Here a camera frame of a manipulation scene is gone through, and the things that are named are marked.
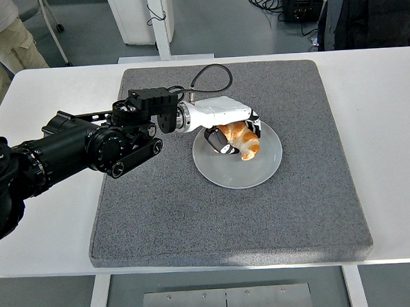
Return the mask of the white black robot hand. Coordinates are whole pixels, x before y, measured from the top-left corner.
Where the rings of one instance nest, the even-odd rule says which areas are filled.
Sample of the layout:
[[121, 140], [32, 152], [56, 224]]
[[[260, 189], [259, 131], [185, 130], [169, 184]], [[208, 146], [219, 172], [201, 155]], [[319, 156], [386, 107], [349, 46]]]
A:
[[198, 102], [179, 102], [177, 113], [182, 118], [176, 124], [177, 130], [189, 133], [203, 127], [206, 141], [217, 153], [240, 153], [243, 161], [259, 153], [260, 116], [237, 100], [220, 96]]

